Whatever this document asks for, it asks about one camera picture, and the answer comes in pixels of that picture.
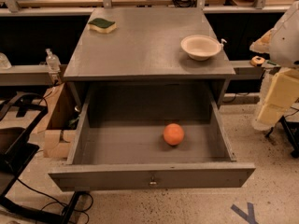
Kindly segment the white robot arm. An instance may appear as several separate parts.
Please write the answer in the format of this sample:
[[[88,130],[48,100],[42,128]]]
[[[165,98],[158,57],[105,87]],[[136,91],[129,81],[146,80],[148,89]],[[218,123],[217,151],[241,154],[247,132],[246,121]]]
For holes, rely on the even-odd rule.
[[[295,1],[275,26],[249,49],[267,53],[280,69],[266,74],[260,88],[252,126],[259,131],[274,127],[299,99],[299,1]]]

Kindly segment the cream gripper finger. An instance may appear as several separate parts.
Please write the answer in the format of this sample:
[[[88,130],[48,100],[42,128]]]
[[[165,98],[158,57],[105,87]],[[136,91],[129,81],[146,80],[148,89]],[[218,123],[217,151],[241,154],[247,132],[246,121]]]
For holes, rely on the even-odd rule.
[[[299,71],[283,68],[273,75],[256,120],[262,125],[274,126],[298,98]]]
[[[260,38],[254,41],[250,46],[249,49],[253,52],[257,53],[271,53],[271,43],[273,38],[274,30],[270,29],[265,34],[263,34]]]

